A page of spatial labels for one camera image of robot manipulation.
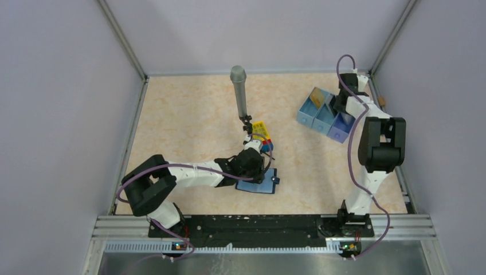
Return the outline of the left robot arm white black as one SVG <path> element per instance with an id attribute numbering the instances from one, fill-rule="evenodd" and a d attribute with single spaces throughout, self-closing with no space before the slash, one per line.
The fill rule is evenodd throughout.
<path id="1" fill-rule="evenodd" d="M 179 207 L 167 200 L 172 191 L 234 186 L 239 181 L 260 184 L 266 172 L 264 160 L 254 148 L 204 163 L 173 163 L 153 155 L 121 180 L 116 197 L 129 204 L 134 216 L 147 216 L 167 235 L 176 237 L 183 232 L 184 222 Z"/>

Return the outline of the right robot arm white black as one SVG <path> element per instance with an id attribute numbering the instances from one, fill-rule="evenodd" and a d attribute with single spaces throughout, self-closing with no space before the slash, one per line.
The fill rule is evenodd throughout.
<path id="1" fill-rule="evenodd" d="M 337 231 L 351 236 L 367 227 L 370 206 L 380 185 L 404 161 L 406 121 L 385 113 L 362 91 L 366 76 L 340 73 L 338 80 L 340 91 L 333 108 L 355 119 L 350 141 L 358 125 L 362 126 L 358 144 L 361 175 L 351 177 L 355 188 L 343 201 L 336 220 Z"/>

